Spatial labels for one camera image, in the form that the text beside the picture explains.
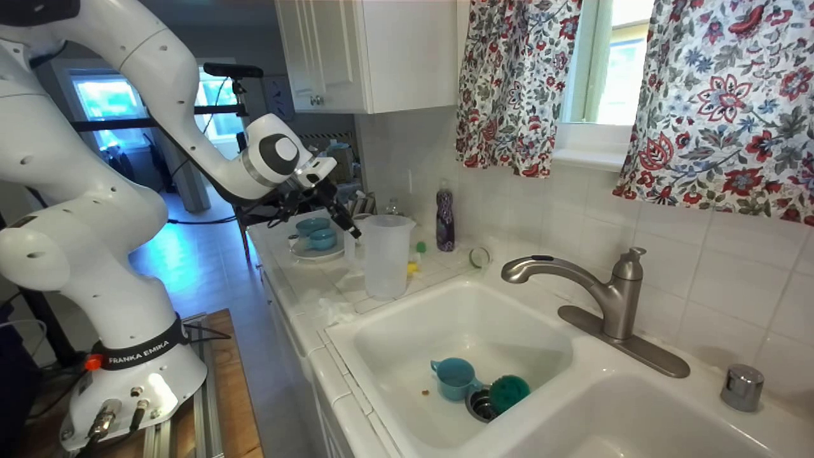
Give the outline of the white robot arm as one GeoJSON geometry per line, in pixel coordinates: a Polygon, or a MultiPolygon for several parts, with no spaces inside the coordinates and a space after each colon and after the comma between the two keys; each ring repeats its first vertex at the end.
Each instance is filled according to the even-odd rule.
{"type": "Polygon", "coordinates": [[[224,157],[198,129],[198,62],[140,0],[0,0],[0,181],[51,204],[0,233],[5,279],[69,297],[97,330],[58,443],[81,452],[160,426],[206,381],[163,282],[132,270],[131,253],[167,221],[163,198],[88,148],[34,74],[34,63],[79,44],[118,68],[159,127],[224,198],[257,204],[281,184],[312,190],[336,221],[331,170],[275,114],[247,127],[247,148],[224,157]]]}

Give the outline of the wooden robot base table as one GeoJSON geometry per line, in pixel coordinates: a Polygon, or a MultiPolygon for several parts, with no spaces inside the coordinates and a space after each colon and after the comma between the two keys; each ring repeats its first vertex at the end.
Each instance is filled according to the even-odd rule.
{"type": "Polygon", "coordinates": [[[188,317],[209,367],[202,392],[170,422],[72,456],[58,446],[78,370],[51,371],[37,392],[10,458],[263,458],[236,329],[230,311],[188,317]]]}

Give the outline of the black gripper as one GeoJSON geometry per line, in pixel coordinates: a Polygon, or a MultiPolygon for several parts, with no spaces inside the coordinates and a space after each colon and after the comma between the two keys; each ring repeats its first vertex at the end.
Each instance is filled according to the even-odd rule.
{"type": "Polygon", "coordinates": [[[290,217],[312,208],[327,208],[340,230],[348,232],[355,239],[361,237],[361,230],[355,223],[348,208],[340,200],[340,186],[331,179],[315,184],[314,188],[286,184],[273,193],[273,204],[278,221],[287,221],[290,217]]]}

